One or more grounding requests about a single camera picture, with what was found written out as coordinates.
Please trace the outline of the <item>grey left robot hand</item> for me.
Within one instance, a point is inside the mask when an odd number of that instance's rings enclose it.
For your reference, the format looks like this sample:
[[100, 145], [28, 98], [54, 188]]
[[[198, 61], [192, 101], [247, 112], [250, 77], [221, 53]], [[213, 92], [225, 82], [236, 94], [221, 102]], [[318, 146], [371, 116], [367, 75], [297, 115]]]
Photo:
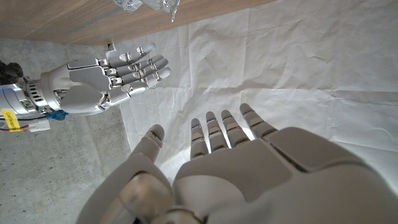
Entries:
[[85, 203], [78, 223], [396, 223], [397, 194], [362, 159], [300, 128], [276, 129], [249, 105], [191, 122], [190, 160], [174, 180], [155, 166], [153, 125]]

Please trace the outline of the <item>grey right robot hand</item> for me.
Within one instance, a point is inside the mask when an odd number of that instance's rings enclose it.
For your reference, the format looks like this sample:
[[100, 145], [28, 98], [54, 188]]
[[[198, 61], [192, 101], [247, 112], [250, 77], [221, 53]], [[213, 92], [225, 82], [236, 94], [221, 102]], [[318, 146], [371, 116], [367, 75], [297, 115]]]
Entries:
[[122, 52], [112, 49], [61, 65], [40, 76], [45, 105], [54, 111], [87, 116], [102, 113], [155, 87], [171, 74], [162, 55], [144, 58], [155, 43]]

